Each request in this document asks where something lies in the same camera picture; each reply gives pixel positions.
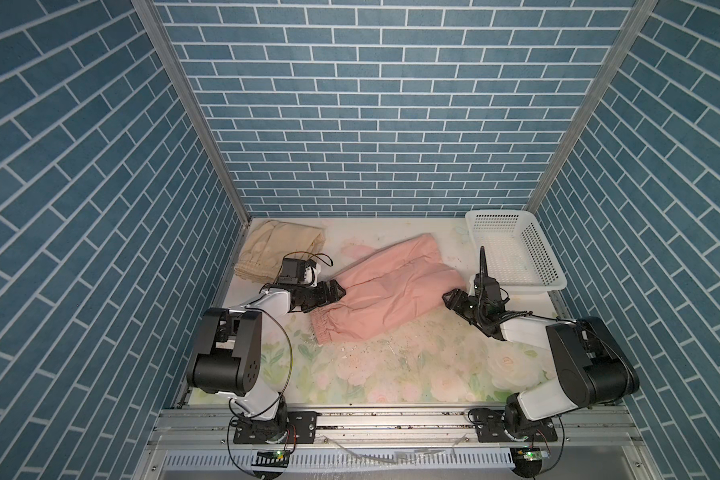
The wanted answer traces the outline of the white plastic basket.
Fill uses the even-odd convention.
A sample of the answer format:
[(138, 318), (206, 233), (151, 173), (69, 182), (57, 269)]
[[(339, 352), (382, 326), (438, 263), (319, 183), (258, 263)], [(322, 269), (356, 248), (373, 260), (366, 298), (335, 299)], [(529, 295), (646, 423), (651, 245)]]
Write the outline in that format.
[(472, 210), (465, 220), (473, 245), (485, 250), (488, 274), (507, 290), (560, 291), (567, 278), (536, 217), (523, 210)]

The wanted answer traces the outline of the beige shorts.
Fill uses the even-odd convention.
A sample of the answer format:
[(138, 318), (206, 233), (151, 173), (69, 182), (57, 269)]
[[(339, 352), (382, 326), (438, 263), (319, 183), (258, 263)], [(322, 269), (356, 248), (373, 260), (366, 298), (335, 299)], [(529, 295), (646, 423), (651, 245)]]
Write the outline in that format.
[(324, 230), (277, 220), (268, 220), (248, 234), (235, 265), (235, 275), (244, 280), (268, 283), (275, 280), (284, 257), (306, 257), (319, 253), (325, 243)]

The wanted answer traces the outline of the pink shorts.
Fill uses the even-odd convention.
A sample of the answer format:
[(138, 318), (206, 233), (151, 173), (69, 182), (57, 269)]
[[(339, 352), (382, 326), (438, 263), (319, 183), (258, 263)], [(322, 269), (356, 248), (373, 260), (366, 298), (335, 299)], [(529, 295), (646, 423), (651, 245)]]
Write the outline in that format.
[(466, 281), (442, 261), (430, 234), (374, 252), (335, 277), (346, 295), (309, 314), (320, 344), (361, 342), (391, 331), (443, 304)]

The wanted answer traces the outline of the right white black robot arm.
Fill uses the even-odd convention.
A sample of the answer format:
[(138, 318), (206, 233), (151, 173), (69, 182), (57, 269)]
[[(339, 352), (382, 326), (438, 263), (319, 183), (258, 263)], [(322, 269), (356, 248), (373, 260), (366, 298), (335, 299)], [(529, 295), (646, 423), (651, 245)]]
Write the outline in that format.
[(553, 379), (506, 400), (504, 437), (524, 441), (549, 428), (554, 416), (616, 402), (639, 389), (638, 374), (603, 320), (510, 311), (496, 279), (480, 273), (473, 285), (472, 295), (461, 289), (445, 293), (446, 308), (489, 338), (546, 349), (552, 357)]

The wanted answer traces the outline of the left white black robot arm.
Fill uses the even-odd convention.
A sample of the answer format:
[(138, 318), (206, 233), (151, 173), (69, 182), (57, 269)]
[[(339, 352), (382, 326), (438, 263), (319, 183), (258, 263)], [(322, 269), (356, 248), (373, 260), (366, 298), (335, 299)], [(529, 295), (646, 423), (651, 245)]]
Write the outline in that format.
[(309, 313), (345, 295), (346, 290), (336, 280), (311, 285), (275, 284), (244, 304), (206, 310), (186, 370), (188, 385), (227, 397), (231, 410), (246, 419), (275, 419), (284, 408), (283, 394), (258, 379), (263, 321), (276, 322), (293, 311)]

